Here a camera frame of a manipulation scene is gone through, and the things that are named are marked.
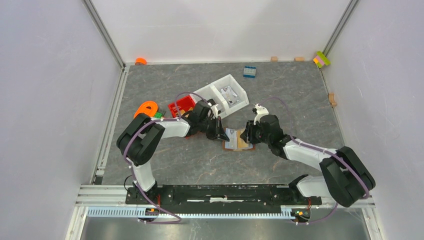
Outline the white divided plastic bin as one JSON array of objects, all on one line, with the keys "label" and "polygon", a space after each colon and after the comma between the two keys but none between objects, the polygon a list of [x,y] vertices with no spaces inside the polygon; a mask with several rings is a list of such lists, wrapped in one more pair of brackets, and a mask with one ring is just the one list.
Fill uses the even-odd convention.
[{"label": "white divided plastic bin", "polygon": [[247,92],[228,74],[194,91],[206,100],[217,104],[219,116],[224,119],[250,104]]}]

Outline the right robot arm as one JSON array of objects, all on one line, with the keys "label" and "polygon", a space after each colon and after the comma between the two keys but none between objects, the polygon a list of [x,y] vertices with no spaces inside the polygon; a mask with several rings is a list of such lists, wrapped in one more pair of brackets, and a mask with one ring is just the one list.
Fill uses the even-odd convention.
[{"label": "right robot arm", "polygon": [[350,207],[376,186],[373,176],[352,148],[322,148],[301,141],[284,133],[276,115],[247,121],[240,138],[249,144],[266,144],[275,156],[321,172],[319,177],[303,176],[292,181],[294,187],[289,189],[288,196],[295,204],[302,204],[309,197],[325,197]]}]

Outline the brown leather card holder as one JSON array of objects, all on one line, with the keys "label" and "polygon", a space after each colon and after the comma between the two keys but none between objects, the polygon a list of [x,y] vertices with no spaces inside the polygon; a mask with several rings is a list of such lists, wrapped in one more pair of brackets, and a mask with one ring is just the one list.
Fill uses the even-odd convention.
[{"label": "brown leather card holder", "polygon": [[240,151],[253,151],[255,150],[255,145],[251,144],[251,143],[246,143],[244,142],[241,138],[240,138],[240,134],[244,131],[244,129],[236,129],[237,130],[237,146],[238,149],[236,150],[228,150],[228,149],[224,149],[224,143],[225,141],[222,142],[222,148],[225,151],[233,151],[233,152],[240,152]]}]

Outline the red plastic bin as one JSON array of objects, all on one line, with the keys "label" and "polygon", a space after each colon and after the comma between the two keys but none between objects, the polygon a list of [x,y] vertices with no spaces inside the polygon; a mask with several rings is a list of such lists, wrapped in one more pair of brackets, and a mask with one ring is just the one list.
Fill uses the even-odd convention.
[{"label": "red plastic bin", "polygon": [[[176,104],[178,106],[180,113],[184,114],[185,112],[192,111],[196,103],[190,95],[186,95],[184,97],[179,98],[176,101]],[[173,118],[178,116],[178,111],[176,109],[174,102],[171,102],[170,104],[168,104],[168,109]]]}]

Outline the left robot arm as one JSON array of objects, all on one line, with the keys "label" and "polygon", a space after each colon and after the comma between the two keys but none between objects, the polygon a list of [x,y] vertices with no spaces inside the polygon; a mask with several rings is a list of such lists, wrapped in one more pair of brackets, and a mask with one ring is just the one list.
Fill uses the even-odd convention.
[{"label": "left robot arm", "polygon": [[139,113],[116,141],[116,146],[128,163],[134,177],[138,197],[145,204],[157,198],[157,184],[150,160],[162,139],[186,138],[204,133],[212,141],[230,139],[222,126],[222,119],[214,105],[199,101],[187,114],[174,118],[154,118]]}]

